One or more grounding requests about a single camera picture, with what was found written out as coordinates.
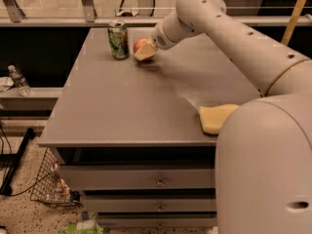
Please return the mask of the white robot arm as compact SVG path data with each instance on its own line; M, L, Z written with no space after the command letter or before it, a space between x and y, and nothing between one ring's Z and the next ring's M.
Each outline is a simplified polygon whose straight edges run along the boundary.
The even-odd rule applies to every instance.
M312 60L234 20L222 0L176 0L155 47L207 34L258 89L215 152L218 234L312 234Z

